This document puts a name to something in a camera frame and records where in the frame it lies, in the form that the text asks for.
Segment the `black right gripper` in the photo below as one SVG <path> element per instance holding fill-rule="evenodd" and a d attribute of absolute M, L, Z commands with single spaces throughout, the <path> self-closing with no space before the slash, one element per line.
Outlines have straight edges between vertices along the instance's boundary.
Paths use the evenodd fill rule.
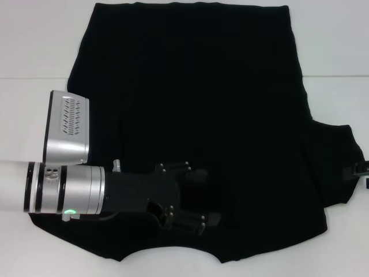
<path fill-rule="evenodd" d="M 344 168 L 342 171 L 344 181 L 357 180 L 362 176 L 369 176 L 369 161 L 356 163 L 354 168 Z"/>

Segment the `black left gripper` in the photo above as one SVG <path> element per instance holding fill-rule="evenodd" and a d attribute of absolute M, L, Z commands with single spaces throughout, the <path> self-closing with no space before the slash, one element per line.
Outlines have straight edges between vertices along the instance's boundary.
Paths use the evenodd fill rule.
<path fill-rule="evenodd" d="M 216 227 L 221 214 L 179 211 L 178 182 L 204 183 L 205 169 L 189 162 L 160 163 L 150 174 L 105 173 L 104 211 L 112 213 L 152 214 L 159 226 L 202 235 L 207 227 Z"/>

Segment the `black t-shirt with FREE print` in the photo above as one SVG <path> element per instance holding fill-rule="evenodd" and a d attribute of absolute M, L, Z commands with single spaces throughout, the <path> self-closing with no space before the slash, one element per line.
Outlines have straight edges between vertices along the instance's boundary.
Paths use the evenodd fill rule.
<path fill-rule="evenodd" d="M 358 182 L 342 177 L 364 159 L 352 129 L 311 116 L 287 6 L 98 3 L 67 88 L 90 101 L 89 164 L 149 174 L 187 162 L 208 176 L 182 183 L 183 209 L 221 215 L 202 235 L 150 214 L 31 216 L 101 257 L 181 246 L 224 263 L 287 248 L 324 233 L 325 208 Z"/>

